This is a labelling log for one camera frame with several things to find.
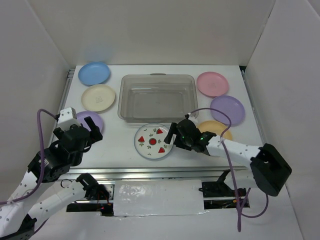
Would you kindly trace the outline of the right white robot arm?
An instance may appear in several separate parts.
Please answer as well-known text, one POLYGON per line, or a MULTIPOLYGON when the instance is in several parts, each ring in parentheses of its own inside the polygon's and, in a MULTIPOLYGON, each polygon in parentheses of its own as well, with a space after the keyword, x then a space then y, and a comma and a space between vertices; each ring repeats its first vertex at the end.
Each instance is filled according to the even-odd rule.
POLYGON ((292 173, 292 168, 271 144, 263 146, 245 145, 219 135, 205 131, 201 132, 189 119, 172 123, 166 144, 178 148, 195 151, 207 156, 227 158, 251 170, 256 186, 265 194, 276 197, 292 173))

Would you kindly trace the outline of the white watermelon pattern plate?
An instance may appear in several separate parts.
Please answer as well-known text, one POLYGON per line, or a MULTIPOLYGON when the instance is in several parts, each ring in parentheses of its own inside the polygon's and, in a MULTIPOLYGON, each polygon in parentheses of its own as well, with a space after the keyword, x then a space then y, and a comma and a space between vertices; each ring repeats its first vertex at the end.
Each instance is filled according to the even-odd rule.
POLYGON ((165 158, 173 149, 173 141, 165 143, 169 128, 160 123, 148 123, 140 127, 134 136, 134 147, 138 154, 150 161, 165 158))

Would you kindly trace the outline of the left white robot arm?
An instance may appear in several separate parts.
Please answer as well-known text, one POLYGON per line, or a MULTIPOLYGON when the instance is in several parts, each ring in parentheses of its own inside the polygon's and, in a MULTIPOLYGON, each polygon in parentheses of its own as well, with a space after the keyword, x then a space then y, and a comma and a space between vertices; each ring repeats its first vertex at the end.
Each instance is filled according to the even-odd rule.
POLYGON ((78 200, 109 200, 107 189, 89 173, 80 174, 58 193, 39 200, 54 182, 71 167, 79 165, 83 154, 103 136, 91 117, 86 129, 80 123, 69 123, 65 130, 57 127, 57 137, 48 148, 40 150, 10 198, 0 205, 0 238, 28 240, 55 213, 78 200))

